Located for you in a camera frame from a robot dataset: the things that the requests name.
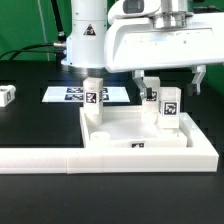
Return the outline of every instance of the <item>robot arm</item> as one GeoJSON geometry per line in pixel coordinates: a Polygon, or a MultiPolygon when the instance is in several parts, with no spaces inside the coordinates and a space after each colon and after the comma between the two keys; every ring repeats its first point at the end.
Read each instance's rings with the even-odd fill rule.
{"type": "Polygon", "coordinates": [[[155,4],[148,11],[144,9],[146,14],[125,14],[124,2],[118,1],[109,12],[113,24],[105,38],[106,69],[123,72],[192,67],[195,77],[188,86],[189,95],[199,95],[206,65],[224,62],[224,13],[194,15],[188,11],[188,0],[161,0],[158,10],[155,4]]]}
{"type": "Polygon", "coordinates": [[[161,0],[120,0],[109,11],[108,22],[112,25],[117,19],[150,16],[160,8],[161,0]]]}

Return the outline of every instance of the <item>metal component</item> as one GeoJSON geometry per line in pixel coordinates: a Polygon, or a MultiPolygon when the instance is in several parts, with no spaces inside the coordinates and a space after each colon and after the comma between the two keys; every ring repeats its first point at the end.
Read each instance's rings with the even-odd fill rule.
{"type": "Polygon", "coordinates": [[[186,15],[183,14],[174,14],[166,13],[153,18],[154,28],[183,28],[186,27],[186,15]]]}
{"type": "Polygon", "coordinates": [[[206,73],[205,65],[198,65],[192,67],[192,73],[195,73],[194,79],[191,84],[188,85],[188,95],[197,96],[201,93],[200,84],[206,73]]]}
{"type": "Polygon", "coordinates": [[[144,70],[136,70],[132,72],[132,78],[140,89],[141,99],[152,99],[152,88],[148,88],[142,78],[145,76],[144,70]]]}
{"type": "Polygon", "coordinates": [[[66,42],[55,42],[54,47],[66,48],[66,42]]]}
{"type": "Polygon", "coordinates": [[[153,17],[155,29],[186,27],[186,13],[189,11],[189,0],[161,1],[161,7],[153,17]]]}
{"type": "Polygon", "coordinates": [[[82,77],[101,77],[101,75],[108,74],[108,71],[105,68],[79,68],[73,67],[72,65],[61,65],[62,69],[67,72],[71,72],[82,77]]]}

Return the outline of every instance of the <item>white robot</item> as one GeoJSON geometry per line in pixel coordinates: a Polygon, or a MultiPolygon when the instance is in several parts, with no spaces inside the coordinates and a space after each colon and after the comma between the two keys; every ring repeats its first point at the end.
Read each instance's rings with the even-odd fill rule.
{"type": "Polygon", "coordinates": [[[192,67],[190,95],[200,94],[207,64],[224,62],[224,13],[193,14],[190,0],[119,0],[108,14],[105,67],[134,71],[147,97],[144,70],[192,67]]]}
{"type": "Polygon", "coordinates": [[[79,74],[101,74],[107,32],[107,0],[71,0],[72,33],[62,65],[79,74]]]}

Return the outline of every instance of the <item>marker sticker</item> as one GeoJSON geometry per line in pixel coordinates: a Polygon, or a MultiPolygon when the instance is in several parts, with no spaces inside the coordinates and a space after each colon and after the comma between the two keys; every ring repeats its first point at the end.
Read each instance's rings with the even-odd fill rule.
{"type": "Polygon", "coordinates": [[[96,36],[96,33],[91,24],[89,24],[89,26],[87,27],[86,31],[84,32],[84,35],[85,36],[96,36]]]}

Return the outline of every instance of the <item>white tray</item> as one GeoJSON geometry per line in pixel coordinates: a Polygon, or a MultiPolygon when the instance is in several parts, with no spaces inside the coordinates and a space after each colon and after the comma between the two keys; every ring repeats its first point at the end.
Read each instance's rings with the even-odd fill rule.
{"type": "Polygon", "coordinates": [[[69,172],[215,172],[217,170],[218,153],[187,113],[180,114],[180,130],[187,137],[187,147],[181,146],[182,141],[179,141],[179,146],[176,144],[171,144],[169,147],[158,147],[156,144],[155,147],[153,144],[150,146],[149,139],[144,138],[142,133],[139,134],[139,138],[136,135],[136,131],[141,130],[139,126],[145,129],[145,124],[141,122],[136,123],[135,130],[131,126],[126,127],[131,133],[134,131],[135,138],[129,138],[130,135],[127,137],[127,133],[122,131],[118,133],[119,128],[115,127],[119,123],[118,118],[128,124],[132,119],[135,122],[137,119],[140,121],[140,117],[141,106],[104,107],[103,124],[91,127],[86,122],[83,108],[80,108],[82,135],[89,154],[83,151],[83,156],[80,154],[79,158],[69,159],[69,172]],[[105,135],[104,140],[91,140],[91,134],[97,131],[109,133],[110,138],[105,135]],[[145,147],[131,148],[135,142],[144,142],[145,147]]]}

